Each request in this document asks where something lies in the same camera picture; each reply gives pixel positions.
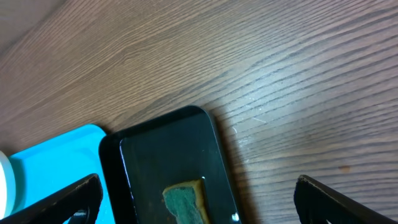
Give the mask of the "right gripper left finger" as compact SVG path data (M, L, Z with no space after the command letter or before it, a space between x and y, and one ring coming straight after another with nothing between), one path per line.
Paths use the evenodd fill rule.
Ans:
M90 174L1 220L1 224L95 223L103 199L98 174Z

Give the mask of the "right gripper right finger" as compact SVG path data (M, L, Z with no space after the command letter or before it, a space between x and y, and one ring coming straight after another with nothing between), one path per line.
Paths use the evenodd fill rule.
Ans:
M297 179L294 204L306 224L397 224L307 175Z

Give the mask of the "white plate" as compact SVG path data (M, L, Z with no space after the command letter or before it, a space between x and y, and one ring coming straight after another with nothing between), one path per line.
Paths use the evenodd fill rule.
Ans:
M16 200L16 180L11 163L1 152L1 219L9 216Z

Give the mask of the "green yellow sponge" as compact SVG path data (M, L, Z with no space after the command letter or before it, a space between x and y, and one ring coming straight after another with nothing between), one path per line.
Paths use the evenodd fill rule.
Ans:
M210 224L202 179L171 185L162 192L167 210L177 224Z

